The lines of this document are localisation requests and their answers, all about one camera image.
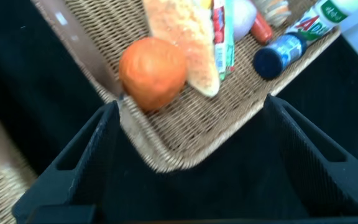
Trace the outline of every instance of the egg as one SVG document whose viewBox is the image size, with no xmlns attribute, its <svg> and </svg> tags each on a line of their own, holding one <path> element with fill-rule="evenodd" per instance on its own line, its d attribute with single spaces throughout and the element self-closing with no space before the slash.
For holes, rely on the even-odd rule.
<svg viewBox="0 0 358 224">
<path fill-rule="evenodd" d="M 249 0 L 233 0 L 234 40 L 245 37 L 254 25 L 257 9 Z"/>
</svg>

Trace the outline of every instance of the food package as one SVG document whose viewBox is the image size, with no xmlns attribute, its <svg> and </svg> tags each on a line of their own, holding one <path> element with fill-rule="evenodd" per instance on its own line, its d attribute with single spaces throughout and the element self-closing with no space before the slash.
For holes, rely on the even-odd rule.
<svg viewBox="0 0 358 224">
<path fill-rule="evenodd" d="M 143 0 L 152 36 L 179 46 L 186 55 L 187 82 L 205 96 L 218 94 L 211 19 L 193 0 Z"/>
<path fill-rule="evenodd" d="M 233 14 L 232 0 L 213 1 L 215 61 L 221 80 L 234 71 Z"/>
</svg>

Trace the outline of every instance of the white bottle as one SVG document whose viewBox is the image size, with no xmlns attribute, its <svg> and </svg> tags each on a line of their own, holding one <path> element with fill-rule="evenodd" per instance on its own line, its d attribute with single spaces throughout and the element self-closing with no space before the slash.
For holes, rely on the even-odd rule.
<svg viewBox="0 0 358 224">
<path fill-rule="evenodd" d="M 358 0 L 320 0 L 286 33 L 301 34 L 308 45 L 320 39 L 358 10 Z"/>
</svg>

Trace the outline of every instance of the loaf of bread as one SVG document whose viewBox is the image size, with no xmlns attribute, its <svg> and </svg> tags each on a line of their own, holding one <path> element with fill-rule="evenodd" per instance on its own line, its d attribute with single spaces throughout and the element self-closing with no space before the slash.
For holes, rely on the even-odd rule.
<svg viewBox="0 0 358 224">
<path fill-rule="evenodd" d="M 187 58 L 187 81 L 205 96 L 215 96 L 220 80 L 214 59 L 210 18 L 193 0 L 143 0 L 151 34 L 179 46 Z"/>
</svg>

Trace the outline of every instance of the plastic bottle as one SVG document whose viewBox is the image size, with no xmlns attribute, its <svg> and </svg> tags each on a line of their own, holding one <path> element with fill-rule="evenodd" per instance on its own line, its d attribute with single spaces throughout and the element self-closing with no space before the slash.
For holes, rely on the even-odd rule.
<svg viewBox="0 0 358 224">
<path fill-rule="evenodd" d="M 290 26 L 286 33 L 297 32 L 308 45 L 320 39 L 332 28 L 358 10 L 358 0 L 320 0 L 303 17 Z"/>
<path fill-rule="evenodd" d="M 306 39 L 301 34 L 284 34 L 255 54 L 254 68 L 262 78 L 275 78 L 301 58 L 307 48 Z"/>
</svg>

